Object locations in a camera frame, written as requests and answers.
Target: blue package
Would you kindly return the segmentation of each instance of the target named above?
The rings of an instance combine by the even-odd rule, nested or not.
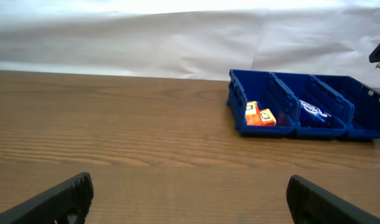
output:
[[[300,122],[303,127],[328,128],[333,122],[334,117],[321,109],[303,100],[301,103]]]

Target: blue tray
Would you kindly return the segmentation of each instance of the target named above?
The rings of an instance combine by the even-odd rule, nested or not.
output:
[[[304,100],[332,114],[329,128],[300,122]],[[270,109],[276,126],[248,126],[245,106],[257,101]],[[380,93],[351,77],[230,70],[229,98],[235,128],[241,134],[314,138],[380,138]]]

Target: wooden table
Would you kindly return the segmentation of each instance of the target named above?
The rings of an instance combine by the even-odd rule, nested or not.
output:
[[[380,139],[242,138],[227,84],[0,72],[0,212],[88,171],[88,224],[292,223],[293,174],[380,217]]]

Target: white paper sheet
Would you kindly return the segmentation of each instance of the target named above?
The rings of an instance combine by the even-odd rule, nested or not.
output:
[[[241,68],[380,87],[379,41],[380,1],[0,0],[3,70],[228,80]]]

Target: blue plastic storage bin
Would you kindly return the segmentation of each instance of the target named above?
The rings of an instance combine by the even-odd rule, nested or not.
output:
[[[298,100],[303,100],[333,115],[334,122],[329,128],[311,128],[300,122],[301,104],[296,121],[297,136],[336,138],[345,136],[348,130],[349,114],[353,111],[351,103],[327,84],[313,75],[274,73],[294,92]]]
[[[292,91],[273,73],[230,70],[229,98],[235,128],[241,134],[282,136],[295,130],[299,102]],[[276,126],[248,126],[245,120],[247,102],[257,101],[260,110],[268,108]]]
[[[348,137],[380,138],[380,93],[352,77],[315,75],[352,103],[348,118]]]

